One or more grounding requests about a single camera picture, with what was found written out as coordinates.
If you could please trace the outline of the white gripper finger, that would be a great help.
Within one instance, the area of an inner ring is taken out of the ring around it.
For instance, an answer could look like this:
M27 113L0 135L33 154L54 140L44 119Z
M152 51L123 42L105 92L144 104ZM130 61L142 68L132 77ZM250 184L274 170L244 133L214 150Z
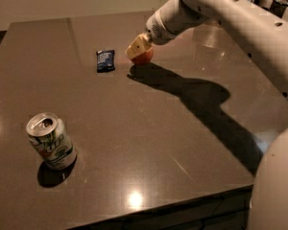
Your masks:
M128 47L125 51L125 54L127 56L128 59L133 59L137 56L137 52L135 51L134 48L130 48Z

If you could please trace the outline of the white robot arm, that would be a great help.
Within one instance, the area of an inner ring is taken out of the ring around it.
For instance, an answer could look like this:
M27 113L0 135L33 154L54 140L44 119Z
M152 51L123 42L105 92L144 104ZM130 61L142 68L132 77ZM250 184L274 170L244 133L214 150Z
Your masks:
M168 0L125 51L135 63L208 18L220 23L288 101L288 21L248 0ZM248 230L288 230L288 129L265 152L252 189Z

